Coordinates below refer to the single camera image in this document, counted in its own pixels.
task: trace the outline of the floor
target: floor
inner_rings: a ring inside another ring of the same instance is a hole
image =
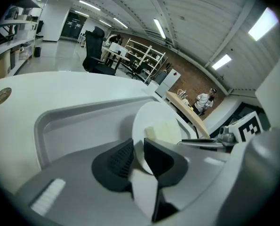
[[[82,62],[86,57],[85,49],[73,41],[59,40],[54,42],[43,42],[40,57],[29,59],[17,74],[47,72],[47,71],[73,71],[85,72]],[[129,78],[125,74],[126,68],[120,65],[116,76]]]

